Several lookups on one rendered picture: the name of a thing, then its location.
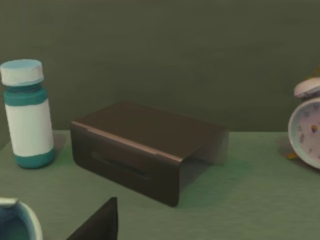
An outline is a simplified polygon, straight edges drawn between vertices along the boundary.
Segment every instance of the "black object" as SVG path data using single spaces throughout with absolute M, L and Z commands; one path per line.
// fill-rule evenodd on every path
M 227 156 L 224 127 L 128 101 L 74 120 L 70 132 L 79 166 L 172 207 Z
M 118 206 L 112 197 L 67 240 L 117 240 Z

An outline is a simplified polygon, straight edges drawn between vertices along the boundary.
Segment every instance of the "teal bottle base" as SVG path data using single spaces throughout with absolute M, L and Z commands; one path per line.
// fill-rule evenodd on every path
M 15 155 L 16 163 L 23 169 L 39 169 L 49 165 L 55 157 L 55 149 L 51 151 L 34 155 L 34 156 L 17 156 Z

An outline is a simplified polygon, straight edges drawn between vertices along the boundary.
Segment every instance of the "green tabletop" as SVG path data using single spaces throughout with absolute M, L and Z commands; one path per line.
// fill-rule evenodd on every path
M 119 240 L 317 240 L 319 172 L 287 160 L 286 133 L 233 132 L 224 166 L 212 166 L 171 208 L 75 165 L 68 131 L 55 132 L 56 161 L 24 170 L 0 151 L 0 194 L 38 215 L 45 240 L 65 240 L 118 197 Z

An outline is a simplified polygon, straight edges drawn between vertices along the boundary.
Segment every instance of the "clock number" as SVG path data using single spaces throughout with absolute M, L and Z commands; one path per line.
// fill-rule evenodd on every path
M 304 141 L 305 141 L 305 135 L 302 133 L 301 136 L 300 136 L 299 142 L 300 142 L 301 144 L 303 144 Z

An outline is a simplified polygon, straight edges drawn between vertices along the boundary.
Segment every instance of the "teal bottle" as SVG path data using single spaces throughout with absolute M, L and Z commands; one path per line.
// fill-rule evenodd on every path
M 42 63 L 34 59 L 0 65 L 5 111 L 16 163 L 25 169 L 47 166 L 55 156 L 50 107 Z

